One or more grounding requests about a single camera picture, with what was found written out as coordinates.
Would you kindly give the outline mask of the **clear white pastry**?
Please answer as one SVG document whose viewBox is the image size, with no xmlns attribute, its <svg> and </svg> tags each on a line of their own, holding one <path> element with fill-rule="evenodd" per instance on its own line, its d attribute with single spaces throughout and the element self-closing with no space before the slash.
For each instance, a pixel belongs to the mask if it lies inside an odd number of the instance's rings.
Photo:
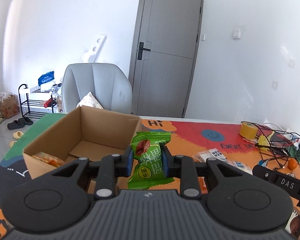
<svg viewBox="0 0 300 240">
<path fill-rule="evenodd" d="M 194 154 L 193 159 L 200 162 L 205 163 L 209 158 L 215 158 L 223 162 L 227 162 L 227 158 L 216 148 L 205 150 L 203 152 L 198 152 Z"/>
</svg>

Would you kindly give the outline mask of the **green snack packet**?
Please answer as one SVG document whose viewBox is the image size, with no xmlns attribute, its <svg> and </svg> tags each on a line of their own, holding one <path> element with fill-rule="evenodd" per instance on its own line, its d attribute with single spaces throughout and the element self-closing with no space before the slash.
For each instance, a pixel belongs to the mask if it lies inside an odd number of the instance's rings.
<svg viewBox="0 0 300 240">
<path fill-rule="evenodd" d="M 162 165 L 161 148 L 171 140 L 170 132 L 138 132 L 132 139 L 131 147 L 138 164 L 128 181 L 131 190 L 147 190 L 158 185 L 169 184 Z"/>
</svg>

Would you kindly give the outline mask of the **small orange fruit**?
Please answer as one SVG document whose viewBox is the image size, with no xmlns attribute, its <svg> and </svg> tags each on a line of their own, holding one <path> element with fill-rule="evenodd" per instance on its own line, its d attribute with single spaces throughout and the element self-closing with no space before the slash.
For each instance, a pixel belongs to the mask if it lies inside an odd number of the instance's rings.
<svg viewBox="0 0 300 240">
<path fill-rule="evenodd" d="M 298 166 L 297 160 L 294 158 L 290 158 L 289 162 L 288 162 L 288 168 L 290 170 L 295 170 L 297 168 L 297 166 Z"/>
</svg>

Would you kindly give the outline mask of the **orange snack packet in box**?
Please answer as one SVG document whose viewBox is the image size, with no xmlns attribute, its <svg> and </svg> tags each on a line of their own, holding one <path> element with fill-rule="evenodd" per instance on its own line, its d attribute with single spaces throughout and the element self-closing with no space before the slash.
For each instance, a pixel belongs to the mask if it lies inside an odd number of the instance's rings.
<svg viewBox="0 0 300 240">
<path fill-rule="evenodd" d="M 44 152 L 35 153 L 34 155 L 32 155 L 32 157 L 56 168 L 61 167 L 67 163 L 66 161 L 58 157 L 55 157 L 53 155 Z"/>
</svg>

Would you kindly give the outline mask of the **yellow toy figure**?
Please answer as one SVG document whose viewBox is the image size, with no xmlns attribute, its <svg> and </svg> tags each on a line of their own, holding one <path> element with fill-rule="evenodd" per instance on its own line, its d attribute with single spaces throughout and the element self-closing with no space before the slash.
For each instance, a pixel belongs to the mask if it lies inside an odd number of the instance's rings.
<svg viewBox="0 0 300 240">
<path fill-rule="evenodd" d="M 274 135 L 274 131 L 272 131 L 269 135 L 260 135 L 257 140 L 257 147 L 261 151 L 268 151 L 271 149 L 271 137 Z"/>
</svg>

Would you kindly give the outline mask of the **colourful cartoon table mat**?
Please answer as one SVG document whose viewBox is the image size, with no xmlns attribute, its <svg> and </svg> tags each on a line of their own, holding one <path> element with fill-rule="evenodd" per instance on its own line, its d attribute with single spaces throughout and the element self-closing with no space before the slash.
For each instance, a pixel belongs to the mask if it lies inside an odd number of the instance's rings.
<svg viewBox="0 0 300 240">
<path fill-rule="evenodd" d="M 22 150 L 34 138 L 48 129 L 62 118 L 62 114 L 48 114 L 39 120 L 39 124 L 33 125 L 29 132 L 10 150 L 0 163 L 0 239 L 9 232 L 10 228 L 2 214 L 1 202 L 11 189 L 28 181 L 30 174 L 23 159 Z M 236 124 L 215 124 L 199 121 L 185 120 L 142 120 L 144 131 L 168 131 L 171 132 L 169 150 L 173 154 L 188 153 L 195 155 L 198 152 L 216 148 L 231 161 L 239 161 L 253 167 L 261 159 L 268 159 L 267 167 L 277 166 L 277 162 L 271 160 L 269 154 L 260 155 L 258 149 L 245 141 L 239 135 L 240 126 Z"/>
</svg>

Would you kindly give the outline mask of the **yellow tape roll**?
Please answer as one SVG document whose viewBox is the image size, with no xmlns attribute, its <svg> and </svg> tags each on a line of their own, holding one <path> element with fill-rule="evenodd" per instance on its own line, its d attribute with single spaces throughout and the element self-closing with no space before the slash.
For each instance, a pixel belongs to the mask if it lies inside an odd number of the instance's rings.
<svg viewBox="0 0 300 240">
<path fill-rule="evenodd" d="M 258 133 L 258 127 L 250 122 L 242 121 L 239 129 L 239 135 L 248 140 L 254 140 Z"/>
</svg>

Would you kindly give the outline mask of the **open cardboard box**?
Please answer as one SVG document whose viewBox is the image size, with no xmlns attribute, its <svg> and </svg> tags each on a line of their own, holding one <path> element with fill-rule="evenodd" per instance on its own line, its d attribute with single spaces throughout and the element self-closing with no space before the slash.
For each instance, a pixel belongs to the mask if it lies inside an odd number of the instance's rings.
<svg viewBox="0 0 300 240">
<path fill-rule="evenodd" d="M 43 152 L 69 163 L 80 157 L 100 161 L 111 154 L 124 154 L 141 130 L 136 115 L 92 107 L 78 107 L 38 135 L 23 149 L 23 158 L 32 179 L 54 170 L 34 157 Z"/>
</svg>

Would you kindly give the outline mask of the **yellow slipper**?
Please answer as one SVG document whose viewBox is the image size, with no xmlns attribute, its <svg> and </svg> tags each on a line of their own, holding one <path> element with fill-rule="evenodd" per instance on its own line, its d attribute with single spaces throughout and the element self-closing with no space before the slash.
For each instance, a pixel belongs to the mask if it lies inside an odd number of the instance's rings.
<svg viewBox="0 0 300 240">
<path fill-rule="evenodd" d="M 17 142 L 16 140 L 11 141 L 10 144 L 9 144 L 10 148 L 12 148 L 16 142 Z"/>
<path fill-rule="evenodd" d="M 17 132 L 13 133 L 13 137 L 16 140 L 19 140 L 23 135 L 24 135 L 24 133 L 22 131 L 17 131 Z"/>
</svg>

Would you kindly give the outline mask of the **black slipper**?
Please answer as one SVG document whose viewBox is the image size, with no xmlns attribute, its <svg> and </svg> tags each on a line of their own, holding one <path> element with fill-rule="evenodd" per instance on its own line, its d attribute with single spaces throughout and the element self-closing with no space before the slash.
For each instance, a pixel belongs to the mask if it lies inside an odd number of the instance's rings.
<svg viewBox="0 0 300 240">
<path fill-rule="evenodd" d="M 20 129 L 25 127 L 26 125 L 32 125 L 33 121 L 28 117 L 19 118 L 18 120 L 14 120 L 13 122 L 7 124 L 7 128 L 9 130 Z"/>
</svg>

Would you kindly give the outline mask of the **black metal shoe rack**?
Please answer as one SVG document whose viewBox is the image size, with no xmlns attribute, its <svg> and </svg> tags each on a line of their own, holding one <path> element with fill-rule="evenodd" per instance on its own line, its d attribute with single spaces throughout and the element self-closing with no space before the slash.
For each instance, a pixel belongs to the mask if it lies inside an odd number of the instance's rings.
<svg viewBox="0 0 300 240">
<path fill-rule="evenodd" d="M 27 84 L 20 85 L 18 98 L 22 117 L 40 119 L 47 113 L 57 113 L 56 97 L 39 86 L 29 88 Z"/>
</svg>

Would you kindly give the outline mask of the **white dotted cushion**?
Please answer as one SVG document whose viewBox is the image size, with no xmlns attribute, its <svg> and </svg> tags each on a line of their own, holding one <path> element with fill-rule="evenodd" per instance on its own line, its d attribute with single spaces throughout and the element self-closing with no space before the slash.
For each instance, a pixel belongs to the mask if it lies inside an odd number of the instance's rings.
<svg viewBox="0 0 300 240">
<path fill-rule="evenodd" d="M 103 109 L 102 105 L 98 102 L 98 100 L 93 96 L 91 92 L 89 92 L 83 99 L 77 104 L 76 107 L 88 106 L 98 109 Z"/>
</svg>

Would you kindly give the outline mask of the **small brown cardboard box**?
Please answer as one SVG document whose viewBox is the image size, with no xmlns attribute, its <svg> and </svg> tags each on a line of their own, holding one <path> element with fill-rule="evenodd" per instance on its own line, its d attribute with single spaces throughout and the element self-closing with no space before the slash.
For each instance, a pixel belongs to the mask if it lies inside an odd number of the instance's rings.
<svg viewBox="0 0 300 240">
<path fill-rule="evenodd" d="M 0 111 L 6 119 L 18 114 L 17 100 L 14 94 L 10 92 L 0 93 Z"/>
</svg>

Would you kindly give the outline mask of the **blue plastic bag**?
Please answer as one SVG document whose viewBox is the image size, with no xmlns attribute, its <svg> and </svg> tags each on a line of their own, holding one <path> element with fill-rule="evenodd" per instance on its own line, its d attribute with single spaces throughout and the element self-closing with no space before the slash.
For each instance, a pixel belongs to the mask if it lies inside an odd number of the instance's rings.
<svg viewBox="0 0 300 240">
<path fill-rule="evenodd" d="M 47 72 L 39 77 L 38 86 L 53 81 L 54 79 L 55 79 L 54 71 Z"/>
</svg>

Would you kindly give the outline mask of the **grey upholstered chair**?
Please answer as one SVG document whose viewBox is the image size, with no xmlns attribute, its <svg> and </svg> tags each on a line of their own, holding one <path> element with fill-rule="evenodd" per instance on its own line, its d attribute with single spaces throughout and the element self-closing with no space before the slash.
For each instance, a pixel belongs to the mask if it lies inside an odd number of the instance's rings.
<svg viewBox="0 0 300 240">
<path fill-rule="evenodd" d="M 115 64 L 70 64 L 65 70 L 61 89 L 65 113 L 74 110 L 88 93 L 91 93 L 106 110 L 132 113 L 131 84 Z"/>
</svg>

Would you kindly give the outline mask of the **grey interior door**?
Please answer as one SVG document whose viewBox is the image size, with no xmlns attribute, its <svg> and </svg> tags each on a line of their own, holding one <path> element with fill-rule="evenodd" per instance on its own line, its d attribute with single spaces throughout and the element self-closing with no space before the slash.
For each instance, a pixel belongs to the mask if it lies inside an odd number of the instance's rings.
<svg viewBox="0 0 300 240">
<path fill-rule="evenodd" d="M 136 115 L 183 118 L 193 80 L 204 0 L 140 0 L 129 80 Z M 137 60 L 139 42 L 143 51 Z"/>
</svg>

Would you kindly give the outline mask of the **white wall switch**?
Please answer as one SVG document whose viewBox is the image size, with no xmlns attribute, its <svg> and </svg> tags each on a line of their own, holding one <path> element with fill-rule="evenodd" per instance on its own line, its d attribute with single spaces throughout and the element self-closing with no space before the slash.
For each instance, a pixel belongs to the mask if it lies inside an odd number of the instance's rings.
<svg viewBox="0 0 300 240">
<path fill-rule="evenodd" d="M 234 29 L 232 33 L 233 39 L 240 39 L 241 38 L 241 30 L 240 29 Z"/>
</svg>

